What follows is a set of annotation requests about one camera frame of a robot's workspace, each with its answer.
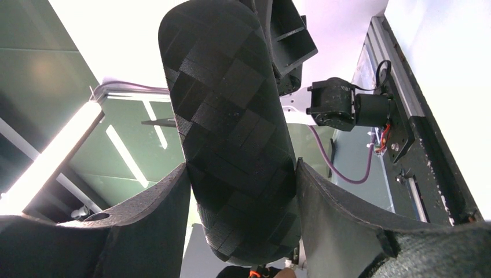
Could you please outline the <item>black glasses case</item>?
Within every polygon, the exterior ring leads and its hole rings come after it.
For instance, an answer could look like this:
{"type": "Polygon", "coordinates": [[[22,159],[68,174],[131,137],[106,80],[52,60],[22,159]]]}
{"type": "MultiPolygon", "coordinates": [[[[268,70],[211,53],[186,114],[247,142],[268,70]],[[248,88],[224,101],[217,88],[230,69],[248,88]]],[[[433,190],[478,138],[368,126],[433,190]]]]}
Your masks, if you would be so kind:
{"type": "Polygon", "coordinates": [[[256,15],[239,1],[186,1],[158,41],[206,241],[262,265],[299,243],[295,154],[256,15]]]}

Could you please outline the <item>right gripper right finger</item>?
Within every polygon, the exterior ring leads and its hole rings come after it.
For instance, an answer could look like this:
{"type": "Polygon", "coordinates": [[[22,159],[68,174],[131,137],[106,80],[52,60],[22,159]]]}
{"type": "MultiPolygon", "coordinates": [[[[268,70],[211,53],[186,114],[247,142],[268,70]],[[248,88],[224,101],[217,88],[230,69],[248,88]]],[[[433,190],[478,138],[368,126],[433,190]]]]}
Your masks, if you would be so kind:
{"type": "Polygon", "coordinates": [[[489,277],[490,223],[441,226],[384,210],[299,159],[297,197],[310,277],[489,277]]]}

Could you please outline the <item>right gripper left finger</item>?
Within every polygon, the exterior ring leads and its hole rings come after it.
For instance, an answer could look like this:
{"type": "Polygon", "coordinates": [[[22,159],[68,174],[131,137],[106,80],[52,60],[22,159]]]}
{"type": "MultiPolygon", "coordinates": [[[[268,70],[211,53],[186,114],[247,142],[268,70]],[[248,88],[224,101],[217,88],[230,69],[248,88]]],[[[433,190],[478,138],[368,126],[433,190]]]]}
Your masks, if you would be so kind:
{"type": "Polygon", "coordinates": [[[190,204],[185,164],[84,221],[1,217],[2,277],[178,277],[190,204]]]}

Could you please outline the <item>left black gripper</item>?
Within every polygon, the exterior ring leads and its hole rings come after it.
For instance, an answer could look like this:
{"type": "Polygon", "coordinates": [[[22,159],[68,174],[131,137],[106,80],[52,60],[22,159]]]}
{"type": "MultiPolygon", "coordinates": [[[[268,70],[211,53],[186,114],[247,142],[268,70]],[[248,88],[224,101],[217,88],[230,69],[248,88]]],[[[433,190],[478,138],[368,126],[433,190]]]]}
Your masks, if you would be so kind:
{"type": "Polygon", "coordinates": [[[298,91],[303,63],[318,53],[306,23],[290,0],[254,1],[270,53],[279,96],[298,91]]]}

